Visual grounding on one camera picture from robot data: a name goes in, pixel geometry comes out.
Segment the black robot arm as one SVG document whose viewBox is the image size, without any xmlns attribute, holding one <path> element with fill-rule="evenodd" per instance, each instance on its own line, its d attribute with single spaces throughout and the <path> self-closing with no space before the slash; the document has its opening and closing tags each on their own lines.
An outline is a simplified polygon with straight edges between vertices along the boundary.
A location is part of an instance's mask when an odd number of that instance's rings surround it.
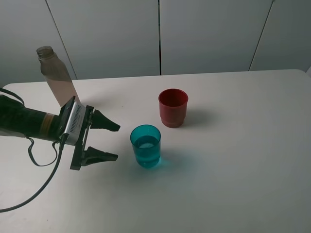
<svg viewBox="0 0 311 233">
<path fill-rule="evenodd" d="M 93 147 L 86 148 L 89 129 L 105 129 L 117 132 L 120 125 L 106 118 L 92 106 L 83 106 L 71 98 L 58 115 L 29 109 L 5 95 L 0 97 L 0 134 L 15 137 L 37 138 L 59 141 L 66 136 L 65 144 L 74 146 L 70 165 L 72 170 L 80 170 L 101 162 L 116 161 L 116 154 L 103 152 Z"/>
</svg>

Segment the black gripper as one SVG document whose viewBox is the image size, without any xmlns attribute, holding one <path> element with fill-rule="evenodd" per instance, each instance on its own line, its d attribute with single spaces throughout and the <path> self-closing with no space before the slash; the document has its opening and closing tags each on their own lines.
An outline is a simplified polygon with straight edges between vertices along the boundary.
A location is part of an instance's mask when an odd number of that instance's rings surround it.
<svg viewBox="0 0 311 233">
<path fill-rule="evenodd" d="M 57 128 L 57 135 L 59 138 L 62 138 L 64 135 L 66 139 L 68 137 L 67 134 L 60 135 L 60 130 L 65 125 L 66 117 L 69 116 L 69 111 L 75 102 L 75 96 L 73 96 L 62 108 L 59 114 L 60 123 Z M 71 170 L 79 170 L 82 166 L 88 166 L 101 162 L 114 162 L 118 159 L 118 155 L 103 152 L 101 150 L 97 150 L 93 147 L 88 147 L 85 150 L 86 139 L 88 135 L 89 128 L 91 129 L 105 129 L 112 132 L 117 132 L 120 129 L 120 125 L 111 121 L 107 117 L 105 117 L 100 111 L 95 110 L 91 106 L 86 107 L 86 114 L 84 118 L 84 122 L 82 125 L 82 129 L 78 138 L 77 143 L 74 145 L 74 152 L 70 164 Z"/>
</svg>

